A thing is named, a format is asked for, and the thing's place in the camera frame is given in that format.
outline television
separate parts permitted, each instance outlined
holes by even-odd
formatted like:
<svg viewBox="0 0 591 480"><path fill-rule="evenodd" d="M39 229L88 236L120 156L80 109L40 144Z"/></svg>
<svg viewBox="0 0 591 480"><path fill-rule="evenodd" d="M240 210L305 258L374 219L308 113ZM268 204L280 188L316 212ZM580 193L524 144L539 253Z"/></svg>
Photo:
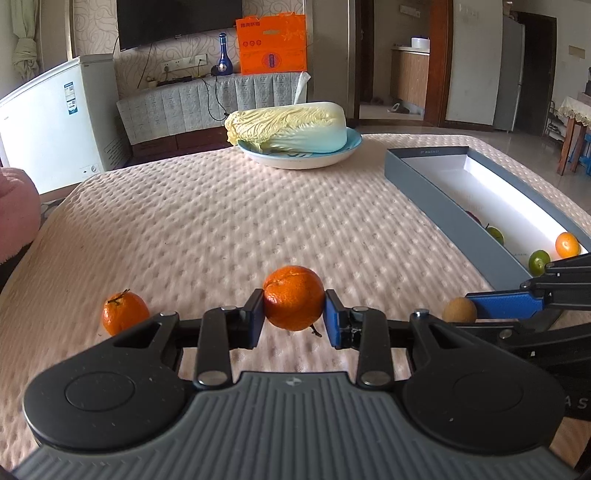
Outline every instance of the television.
<svg viewBox="0 0 591 480"><path fill-rule="evenodd" d="M119 48L223 30L242 18L242 0L117 0Z"/></svg>

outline orange box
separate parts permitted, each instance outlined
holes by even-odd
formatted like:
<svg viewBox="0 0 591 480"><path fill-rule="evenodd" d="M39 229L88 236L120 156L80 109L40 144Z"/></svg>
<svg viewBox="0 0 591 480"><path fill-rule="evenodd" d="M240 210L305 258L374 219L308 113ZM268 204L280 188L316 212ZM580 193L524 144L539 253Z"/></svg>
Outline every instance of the orange box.
<svg viewBox="0 0 591 480"><path fill-rule="evenodd" d="M307 69L306 16L295 12L236 20L244 74Z"/></svg>

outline tangerine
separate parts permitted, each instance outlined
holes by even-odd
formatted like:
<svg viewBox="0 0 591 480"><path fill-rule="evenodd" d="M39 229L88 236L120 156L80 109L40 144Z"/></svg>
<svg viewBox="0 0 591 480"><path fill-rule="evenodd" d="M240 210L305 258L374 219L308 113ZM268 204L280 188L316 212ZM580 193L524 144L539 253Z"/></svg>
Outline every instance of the tangerine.
<svg viewBox="0 0 591 480"><path fill-rule="evenodd" d="M324 287L316 273L288 265L263 283L265 315L276 327L292 332L313 327L324 310Z"/></svg>
<svg viewBox="0 0 591 480"><path fill-rule="evenodd" d="M577 238L570 232L561 233L556 239L556 253L560 258L576 257L581 253L581 246Z"/></svg>
<svg viewBox="0 0 591 480"><path fill-rule="evenodd" d="M117 335L148 318L150 311L145 302L128 289L110 297L103 306L103 326L110 335Z"/></svg>

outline pink mattress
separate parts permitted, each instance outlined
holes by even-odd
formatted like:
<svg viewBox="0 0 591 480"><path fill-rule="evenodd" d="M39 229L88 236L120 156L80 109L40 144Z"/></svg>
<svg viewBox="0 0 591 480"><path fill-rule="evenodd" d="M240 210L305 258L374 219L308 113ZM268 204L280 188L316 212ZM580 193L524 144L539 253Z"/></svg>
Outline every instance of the pink mattress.
<svg viewBox="0 0 591 480"><path fill-rule="evenodd" d="M469 145L516 174L591 234L591 217L552 185L482 141L455 135L366 135L348 160L309 171L274 170L237 148L94 176L43 225L0 294L0 464L11 469L35 448L22 413L31 379L106 338L104 300L130 288L153 313L200 317L242 305L268 273L312 268L345 305L388 318L446 302L486 281L442 232L384 177L386 148ZM560 324L589 320L569 313ZM317 328L324 333L322 322ZM399 378L408 375L395 353ZM194 352L181 373L191 374ZM266 323L258 349L232 352L242 370L352 373L356 353L326 335ZM591 433L565 419L554 451L573 465Z"/></svg>

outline blue bottle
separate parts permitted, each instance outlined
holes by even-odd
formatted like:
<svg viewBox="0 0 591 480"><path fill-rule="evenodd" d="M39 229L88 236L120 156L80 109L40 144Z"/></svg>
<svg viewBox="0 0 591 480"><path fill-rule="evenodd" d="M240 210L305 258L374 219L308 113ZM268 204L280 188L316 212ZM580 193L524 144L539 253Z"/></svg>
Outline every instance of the blue bottle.
<svg viewBox="0 0 591 480"><path fill-rule="evenodd" d="M220 33L220 49L222 51L222 55L220 59L215 65L215 69L217 70L218 75L231 75L234 73L234 65L232 65L232 61L230 57L228 57L228 48L226 45L226 34Z"/></svg>

